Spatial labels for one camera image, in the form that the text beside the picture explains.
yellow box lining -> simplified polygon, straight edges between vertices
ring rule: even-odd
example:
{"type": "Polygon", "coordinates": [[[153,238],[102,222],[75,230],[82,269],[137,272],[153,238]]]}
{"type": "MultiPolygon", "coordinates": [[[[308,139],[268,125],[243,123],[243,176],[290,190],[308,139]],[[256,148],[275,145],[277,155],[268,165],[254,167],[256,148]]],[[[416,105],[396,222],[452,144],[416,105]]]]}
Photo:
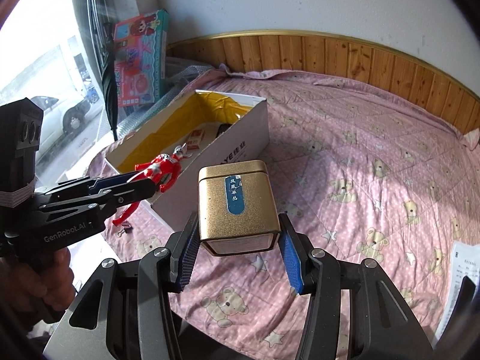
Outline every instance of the yellow box lining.
{"type": "Polygon", "coordinates": [[[240,105],[232,98],[220,93],[194,93],[159,127],[148,135],[119,165],[121,173],[131,172],[135,164],[151,161],[162,150],[195,130],[203,123],[234,124],[251,107],[240,105]]]}

small red box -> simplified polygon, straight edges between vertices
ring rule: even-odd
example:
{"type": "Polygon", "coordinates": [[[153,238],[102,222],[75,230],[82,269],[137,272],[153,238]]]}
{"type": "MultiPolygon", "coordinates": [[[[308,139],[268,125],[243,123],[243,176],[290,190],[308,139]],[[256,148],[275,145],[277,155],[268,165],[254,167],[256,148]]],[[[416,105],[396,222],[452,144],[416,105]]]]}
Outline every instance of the small red box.
{"type": "Polygon", "coordinates": [[[193,130],[187,139],[187,150],[200,149],[200,142],[202,142],[203,137],[205,137],[205,130],[193,130]]]}

wooden headboard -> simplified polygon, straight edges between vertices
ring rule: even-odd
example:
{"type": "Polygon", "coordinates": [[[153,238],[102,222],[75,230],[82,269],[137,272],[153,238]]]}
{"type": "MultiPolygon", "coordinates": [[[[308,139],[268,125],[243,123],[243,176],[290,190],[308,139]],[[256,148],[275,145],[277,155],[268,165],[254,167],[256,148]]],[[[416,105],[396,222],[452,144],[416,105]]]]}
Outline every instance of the wooden headboard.
{"type": "Polygon", "coordinates": [[[347,77],[399,95],[453,124],[480,127],[480,99],[440,69],[398,50],[340,35],[244,31],[171,44],[167,55],[235,72],[292,69],[347,77]]]}

toy box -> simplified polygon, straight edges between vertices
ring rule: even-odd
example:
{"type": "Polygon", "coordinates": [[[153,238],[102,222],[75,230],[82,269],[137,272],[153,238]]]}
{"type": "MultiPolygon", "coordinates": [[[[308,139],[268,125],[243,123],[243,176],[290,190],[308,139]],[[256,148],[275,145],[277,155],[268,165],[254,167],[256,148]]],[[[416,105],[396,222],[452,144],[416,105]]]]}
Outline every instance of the toy box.
{"type": "Polygon", "coordinates": [[[168,12],[159,10],[115,26],[119,107],[154,103],[164,95],[168,22],[168,12]]]}

white car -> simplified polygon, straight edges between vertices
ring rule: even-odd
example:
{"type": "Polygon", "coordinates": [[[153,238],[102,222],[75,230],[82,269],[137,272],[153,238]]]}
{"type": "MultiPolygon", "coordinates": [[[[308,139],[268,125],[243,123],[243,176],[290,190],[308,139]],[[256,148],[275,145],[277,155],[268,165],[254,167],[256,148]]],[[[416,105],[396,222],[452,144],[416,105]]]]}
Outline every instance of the white car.
{"type": "Polygon", "coordinates": [[[78,92],[72,92],[62,100],[49,96],[35,96],[30,100],[43,110],[40,149],[35,157],[38,162],[57,140],[84,127],[90,103],[78,92]]]}

